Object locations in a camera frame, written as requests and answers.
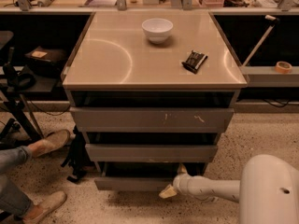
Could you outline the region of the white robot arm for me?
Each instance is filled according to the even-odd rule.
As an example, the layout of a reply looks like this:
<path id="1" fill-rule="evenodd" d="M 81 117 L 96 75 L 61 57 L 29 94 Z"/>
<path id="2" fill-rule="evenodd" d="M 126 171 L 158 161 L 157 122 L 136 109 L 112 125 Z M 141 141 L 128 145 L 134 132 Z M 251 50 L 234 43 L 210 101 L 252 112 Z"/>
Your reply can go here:
<path id="1" fill-rule="evenodd" d="M 299 224 L 299 171 L 272 155 L 257 155 L 239 180 L 212 180 L 178 168 L 159 196 L 192 196 L 202 202 L 223 198 L 239 204 L 239 224 Z"/>

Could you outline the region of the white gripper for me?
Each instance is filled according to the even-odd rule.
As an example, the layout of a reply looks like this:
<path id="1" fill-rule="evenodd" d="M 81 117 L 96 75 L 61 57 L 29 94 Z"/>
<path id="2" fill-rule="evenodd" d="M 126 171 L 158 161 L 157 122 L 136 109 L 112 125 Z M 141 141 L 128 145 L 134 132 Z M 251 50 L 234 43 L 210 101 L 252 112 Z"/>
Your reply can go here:
<path id="1" fill-rule="evenodd" d="M 167 185 L 159 193 L 159 197 L 167 199 L 180 193 L 199 200 L 204 200 L 206 198 L 206 194 L 202 191 L 204 180 L 205 179 L 200 175 L 188 175 L 187 168 L 184 164 L 180 163 L 178 165 L 178 175 L 173 181 L 173 186 L 171 184 Z"/>

